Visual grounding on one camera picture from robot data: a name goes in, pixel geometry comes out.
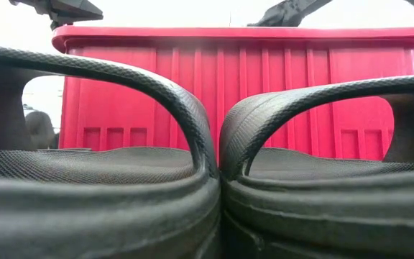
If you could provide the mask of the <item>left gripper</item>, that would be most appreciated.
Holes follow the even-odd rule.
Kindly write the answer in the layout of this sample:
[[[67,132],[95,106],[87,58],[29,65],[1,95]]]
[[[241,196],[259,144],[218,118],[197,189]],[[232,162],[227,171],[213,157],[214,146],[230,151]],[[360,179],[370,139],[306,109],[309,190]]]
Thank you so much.
[[[89,0],[9,0],[16,6],[25,4],[34,8],[39,15],[46,14],[51,29],[66,25],[65,21],[88,21],[103,19],[103,12]]]

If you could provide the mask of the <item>black ridged-strap slide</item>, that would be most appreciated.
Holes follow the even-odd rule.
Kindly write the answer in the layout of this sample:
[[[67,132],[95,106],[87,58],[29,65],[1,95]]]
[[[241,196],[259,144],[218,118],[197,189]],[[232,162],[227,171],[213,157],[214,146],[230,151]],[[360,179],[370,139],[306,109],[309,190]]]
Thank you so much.
[[[133,88],[178,122],[187,150],[38,150],[22,92],[58,74]],[[202,103],[145,69],[0,47],[0,259],[220,259],[220,182]]]
[[[379,96],[394,132],[381,161],[265,147],[293,117]],[[269,92],[221,128],[222,259],[414,259],[414,76]]]

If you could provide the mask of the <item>red plastic bin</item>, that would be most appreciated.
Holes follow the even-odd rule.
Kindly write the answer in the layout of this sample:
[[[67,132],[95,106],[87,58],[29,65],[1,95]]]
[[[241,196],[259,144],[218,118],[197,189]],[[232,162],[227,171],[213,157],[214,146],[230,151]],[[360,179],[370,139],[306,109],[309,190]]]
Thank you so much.
[[[137,28],[64,26],[53,46],[62,53],[143,68],[195,95],[217,140],[240,100],[368,78],[414,74],[414,27]],[[350,99],[291,119],[267,142],[326,158],[380,160],[390,146],[392,111],[377,97]],[[62,148],[187,148],[178,123],[154,99],[112,83],[65,79]]]

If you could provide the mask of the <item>person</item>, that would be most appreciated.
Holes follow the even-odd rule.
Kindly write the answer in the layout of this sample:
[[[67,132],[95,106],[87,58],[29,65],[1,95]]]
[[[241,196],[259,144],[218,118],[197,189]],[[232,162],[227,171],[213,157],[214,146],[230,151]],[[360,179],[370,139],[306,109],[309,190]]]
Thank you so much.
[[[25,124],[36,149],[58,149],[59,134],[54,132],[50,116],[41,111],[25,116]]]

